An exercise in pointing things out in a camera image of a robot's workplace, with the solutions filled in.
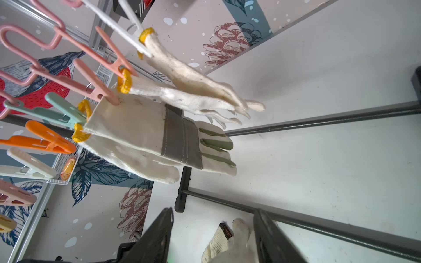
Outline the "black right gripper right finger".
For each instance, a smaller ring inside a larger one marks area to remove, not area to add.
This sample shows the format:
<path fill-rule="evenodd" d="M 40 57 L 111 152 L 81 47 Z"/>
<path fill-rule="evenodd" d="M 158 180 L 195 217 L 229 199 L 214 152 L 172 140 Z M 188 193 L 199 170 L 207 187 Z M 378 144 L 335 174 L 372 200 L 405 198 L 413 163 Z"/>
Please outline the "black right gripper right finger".
<path fill-rule="evenodd" d="M 259 263 L 307 262 L 265 210 L 254 211 L 253 226 Z"/>

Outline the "orange snack packet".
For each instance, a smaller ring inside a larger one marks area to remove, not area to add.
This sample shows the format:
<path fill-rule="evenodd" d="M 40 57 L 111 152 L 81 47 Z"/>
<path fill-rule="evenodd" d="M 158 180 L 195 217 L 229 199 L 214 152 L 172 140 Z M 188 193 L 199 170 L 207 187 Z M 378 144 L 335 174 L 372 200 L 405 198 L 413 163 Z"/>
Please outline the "orange snack packet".
<path fill-rule="evenodd" d="M 66 163 L 65 163 L 65 165 L 62 169 L 62 172 L 60 173 L 60 179 L 62 181 L 67 181 L 69 179 L 69 177 L 72 174 L 72 171 L 74 169 L 75 164 L 76 164 L 76 158 L 75 157 L 70 157 L 66 161 Z"/>

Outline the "white clothespin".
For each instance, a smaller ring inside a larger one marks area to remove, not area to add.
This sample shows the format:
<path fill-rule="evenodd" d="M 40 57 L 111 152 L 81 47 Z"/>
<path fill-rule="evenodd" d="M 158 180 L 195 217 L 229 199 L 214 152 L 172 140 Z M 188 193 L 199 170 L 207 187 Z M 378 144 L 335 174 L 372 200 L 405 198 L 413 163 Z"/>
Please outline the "white clothespin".
<path fill-rule="evenodd" d="M 23 166 L 19 168 L 11 165 L 1 165 L 1 176 L 50 180 L 58 175 L 52 167 L 16 147 L 7 150 L 7 155 Z"/>
<path fill-rule="evenodd" d="M 139 40 L 137 40 L 134 36 L 130 35 L 126 30 L 124 30 L 118 23 L 116 23 L 113 19 L 109 17 L 105 12 L 99 9 L 96 5 L 94 5 L 90 1 L 82 1 L 82 3 L 89 9 L 91 9 L 101 20 L 111 27 L 114 31 L 116 31 L 124 40 L 126 40 L 130 45 L 132 45 L 138 52 L 141 54 L 152 58 L 153 55 L 148 51 L 146 46 L 144 46 Z"/>

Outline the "pink clip hanger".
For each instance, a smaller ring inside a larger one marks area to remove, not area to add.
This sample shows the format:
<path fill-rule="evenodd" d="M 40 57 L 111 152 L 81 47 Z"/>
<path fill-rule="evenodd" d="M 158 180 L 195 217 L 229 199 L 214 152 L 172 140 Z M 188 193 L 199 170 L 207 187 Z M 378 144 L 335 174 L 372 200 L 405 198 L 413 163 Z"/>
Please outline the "pink clip hanger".
<path fill-rule="evenodd" d="M 19 26 L 43 42 L 52 40 L 55 32 L 51 28 L 30 19 L 24 13 L 10 7 L 9 3 L 9 1 L 1 2 L 1 25 Z M 46 68 L 50 74 L 72 78 L 81 83 L 86 81 L 80 73 L 75 71 L 72 61 L 76 58 L 86 61 L 88 56 L 67 40 L 62 39 L 56 49 L 48 50 L 39 47 L 16 32 L 7 32 L 7 39 L 11 44 L 38 60 L 38 63 Z M 25 81 L 31 73 L 31 65 L 32 63 L 28 60 L 1 45 L 1 71 Z M 45 100 L 45 95 L 50 92 L 57 93 L 74 105 L 83 98 L 82 95 L 44 77 L 37 77 L 32 84 L 24 87 L 2 77 L 1 89 L 23 102 L 27 108 L 52 108 L 52 105 Z"/>

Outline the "teal clothespin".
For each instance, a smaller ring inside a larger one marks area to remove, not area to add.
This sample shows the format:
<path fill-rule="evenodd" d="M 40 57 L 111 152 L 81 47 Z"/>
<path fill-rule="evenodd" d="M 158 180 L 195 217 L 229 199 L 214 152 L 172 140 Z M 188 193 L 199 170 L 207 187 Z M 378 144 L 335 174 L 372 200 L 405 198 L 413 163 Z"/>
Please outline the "teal clothespin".
<path fill-rule="evenodd" d="M 66 126 L 68 128 L 73 128 L 74 124 L 86 123 L 87 116 L 77 107 L 73 106 L 67 100 L 59 96 L 57 93 L 47 93 L 45 95 L 45 100 L 57 108 L 59 112 L 43 107 L 35 107 L 30 109 L 25 107 L 24 103 L 20 100 L 17 100 L 15 103 L 11 103 L 6 100 L 3 102 L 3 106 L 8 110 L 14 110 L 23 114 L 40 118 L 50 123 Z"/>

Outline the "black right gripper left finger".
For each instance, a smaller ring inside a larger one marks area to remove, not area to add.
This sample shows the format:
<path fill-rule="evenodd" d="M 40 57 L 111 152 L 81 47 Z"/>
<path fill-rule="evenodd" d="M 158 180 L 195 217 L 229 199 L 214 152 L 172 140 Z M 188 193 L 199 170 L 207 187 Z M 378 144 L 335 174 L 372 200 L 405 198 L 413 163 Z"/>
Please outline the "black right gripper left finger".
<path fill-rule="evenodd" d="M 173 223 L 173 209 L 163 209 L 138 241 L 119 246 L 115 262 L 166 263 Z"/>

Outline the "knit glove yellow cuff bottom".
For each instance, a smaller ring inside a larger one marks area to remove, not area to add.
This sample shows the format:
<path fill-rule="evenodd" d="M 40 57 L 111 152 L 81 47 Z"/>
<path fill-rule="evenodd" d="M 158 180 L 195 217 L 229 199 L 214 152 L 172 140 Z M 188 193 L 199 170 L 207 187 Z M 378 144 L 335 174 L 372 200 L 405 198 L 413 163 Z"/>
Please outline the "knit glove yellow cuff bottom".
<path fill-rule="evenodd" d="M 202 254 L 203 263 L 257 263 L 258 253 L 255 232 L 241 218 L 236 218 L 229 228 L 225 222 L 217 231 Z"/>

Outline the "white knit glove yellow cuff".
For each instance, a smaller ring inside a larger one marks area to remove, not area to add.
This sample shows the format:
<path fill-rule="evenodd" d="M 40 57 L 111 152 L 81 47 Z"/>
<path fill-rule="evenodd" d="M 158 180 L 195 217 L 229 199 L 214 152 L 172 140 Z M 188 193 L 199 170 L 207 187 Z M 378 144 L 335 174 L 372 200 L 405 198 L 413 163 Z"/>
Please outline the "white knit glove yellow cuff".
<path fill-rule="evenodd" d="M 151 57 L 144 57 L 144 60 L 167 76 L 179 90 L 194 95 L 221 99 L 231 104 L 236 112 L 243 115 L 248 109 L 258 112 L 266 110 L 264 104 L 240 98 L 231 85 L 216 82 L 174 57 L 160 43 L 153 28 L 143 30 L 139 36 L 139 42 L 146 46 L 151 53 Z"/>

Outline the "black garment rack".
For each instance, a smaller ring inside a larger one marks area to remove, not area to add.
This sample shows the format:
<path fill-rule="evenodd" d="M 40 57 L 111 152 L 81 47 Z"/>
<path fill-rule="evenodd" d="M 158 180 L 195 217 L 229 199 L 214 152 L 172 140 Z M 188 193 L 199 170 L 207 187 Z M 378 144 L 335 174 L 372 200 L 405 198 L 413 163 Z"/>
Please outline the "black garment rack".
<path fill-rule="evenodd" d="M 415 64 L 391 63 L 288 82 L 281 68 L 214 72 L 267 106 L 248 126 L 294 121 L 392 104 L 410 104 Z M 203 194 L 419 240 L 421 237 L 421 117 L 410 115 L 234 137 L 235 177 L 193 171 Z M 75 183 L 56 186 L 24 251 L 26 258 L 87 263 L 114 258 L 120 243 L 145 231 L 175 204 L 178 184 L 149 183 L 81 157 Z"/>

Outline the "orange clothespin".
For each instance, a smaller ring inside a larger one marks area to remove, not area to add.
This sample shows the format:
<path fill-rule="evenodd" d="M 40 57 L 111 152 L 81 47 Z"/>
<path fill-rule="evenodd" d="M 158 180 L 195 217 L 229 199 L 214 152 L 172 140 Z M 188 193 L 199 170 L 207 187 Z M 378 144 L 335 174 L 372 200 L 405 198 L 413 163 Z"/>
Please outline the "orange clothespin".
<path fill-rule="evenodd" d="M 2 145 L 25 149 L 71 154 L 76 152 L 76 145 L 37 121 L 28 121 L 25 128 L 38 136 L 37 138 L 14 135 L 7 140 L 1 139 Z"/>

